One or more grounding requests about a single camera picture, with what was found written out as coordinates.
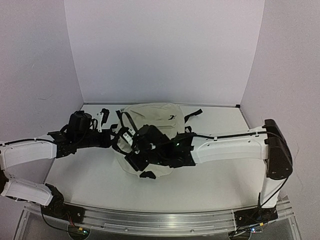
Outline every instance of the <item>white backdrop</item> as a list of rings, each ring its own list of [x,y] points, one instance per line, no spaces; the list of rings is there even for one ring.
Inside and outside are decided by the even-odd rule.
[[[241,102],[264,0],[64,4],[84,102]]]

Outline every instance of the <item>black mount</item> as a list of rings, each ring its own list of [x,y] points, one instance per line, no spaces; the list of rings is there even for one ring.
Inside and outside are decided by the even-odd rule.
[[[293,172],[293,161],[287,142],[273,119],[265,120],[263,128],[268,136],[265,143],[269,145],[266,177],[273,180],[286,179]]]
[[[278,219],[278,213],[276,207],[262,208],[259,194],[257,207],[236,211],[234,212],[234,218],[236,226],[242,228],[276,220]]]
[[[102,109],[102,124],[107,122],[109,111]],[[56,158],[63,158],[75,154],[77,149],[84,148],[109,148],[112,144],[110,129],[98,132],[90,129],[93,124],[92,116],[84,111],[76,111],[70,116],[68,125],[60,131],[49,132],[48,135],[54,139],[57,145]]]
[[[50,184],[45,184],[50,190],[53,198],[48,206],[41,207],[41,213],[56,219],[82,223],[85,215],[85,209],[79,206],[73,206],[64,203],[64,196],[58,189]]]

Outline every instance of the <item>white table surface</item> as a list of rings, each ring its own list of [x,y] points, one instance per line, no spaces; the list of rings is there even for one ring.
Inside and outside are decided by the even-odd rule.
[[[105,128],[118,123],[116,110],[125,105],[84,105],[93,117],[110,110]],[[197,133],[247,130],[238,108],[181,106]],[[258,203],[265,164],[258,159],[212,161],[176,168],[157,179],[138,178],[122,170],[111,148],[79,149],[54,161],[46,182],[58,188],[66,202],[90,207],[142,212],[202,212],[248,207]]]

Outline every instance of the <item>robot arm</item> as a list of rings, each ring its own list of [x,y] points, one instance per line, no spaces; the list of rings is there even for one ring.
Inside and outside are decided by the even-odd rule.
[[[53,141],[44,136],[0,144],[1,196],[38,203],[45,215],[65,220],[71,216],[75,223],[80,223],[84,209],[65,204],[56,187],[19,179],[8,168],[36,160],[66,157],[82,148],[109,148],[111,130],[101,128],[107,122],[109,111],[103,109],[97,116],[97,119],[92,119],[83,111],[73,113],[68,125],[60,131],[48,133]]]
[[[180,168],[208,161],[258,159],[265,162],[266,171],[258,207],[235,212],[238,226],[268,222],[278,218],[276,204],[279,190],[293,172],[292,156],[274,120],[245,132],[201,135],[178,134],[168,139],[156,127],[145,125],[138,132],[128,129],[123,139],[132,152],[125,159],[136,171],[148,164]]]
[[[41,159],[62,158],[75,154],[77,149],[113,147],[123,138],[132,148],[125,159],[136,171],[144,171],[149,164],[180,168],[195,166],[208,161],[229,159],[258,159],[265,162],[266,173],[258,199],[258,207],[237,211],[238,226],[278,218],[276,203],[279,189],[293,171],[292,157],[287,143],[275,121],[265,121],[263,127],[232,134],[201,135],[194,132],[178,134],[169,139],[153,125],[133,129],[124,127],[114,134],[111,129],[102,129],[109,111],[103,109],[92,119],[91,115],[77,111],[71,115],[69,124],[60,131],[49,132],[54,140],[42,138],[6,142],[0,145],[0,194],[36,202],[45,206],[44,214],[68,220],[66,212],[75,212],[75,223],[81,222],[83,209],[64,204],[62,194],[52,185],[36,184],[17,179],[7,168],[17,164]]]

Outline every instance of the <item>black strap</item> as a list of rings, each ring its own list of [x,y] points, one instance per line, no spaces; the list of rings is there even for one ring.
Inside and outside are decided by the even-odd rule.
[[[118,153],[121,153],[125,156],[129,155],[129,153],[122,151],[120,149],[120,147],[118,146],[118,141],[119,141],[120,136],[123,135],[127,130],[128,130],[127,127],[120,128],[119,132],[112,139],[112,145],[111,145],[114,150],[116,150]]]
[[[112,124],[112,125],[110,126],[110,129],[111,129],[111,130],[117,129],[117,127],[118,127],[118,124]]]
[[[192,132],[191,126],[186,126],[186,127],[184,128],[184,131],[185,131],[186,133],[191,133],[191,132]]]
[[[121,118],[121,111],[120,110],[117,110],[115,111],[116,112],[116,115],[118,116],[118,118],[120,119]]]
[[[67,130],[67,128],[68,128],[68,124],[67,124],[67,125],[64,125],[64,126],[61,128],[60,132],[61,132],[61,133],[64,133],[64,132]]]
[[[189,120],[190,117],[192,117],[192,116],[197,116],[197,115],[202,114],[202,113],[203,113],[203,111],[202,111],[202,109],[200,108],[198,111],[195,111],[195,112],[193,112],[193,113],[188,114],[187,116],[184,117],[184,123],[188,122],[188,120]]]

